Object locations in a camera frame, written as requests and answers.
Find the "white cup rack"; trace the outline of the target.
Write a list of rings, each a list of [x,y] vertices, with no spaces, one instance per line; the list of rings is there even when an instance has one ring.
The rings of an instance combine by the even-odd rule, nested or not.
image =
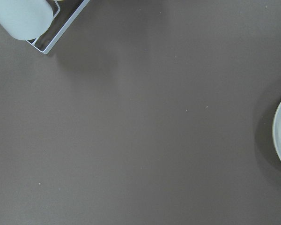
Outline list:
[[[28,40],[27,43],[39,52],[48,54],[89,2],[90,0],[48,0],[47,3],[53,9],[52,23],[43,35]]]

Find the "white cup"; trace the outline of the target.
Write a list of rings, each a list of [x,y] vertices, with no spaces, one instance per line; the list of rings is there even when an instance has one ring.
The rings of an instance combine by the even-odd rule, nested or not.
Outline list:
[[[0,25],[17,40],[43,35],[53,20],[53,9],[45,0],[0,0]]]

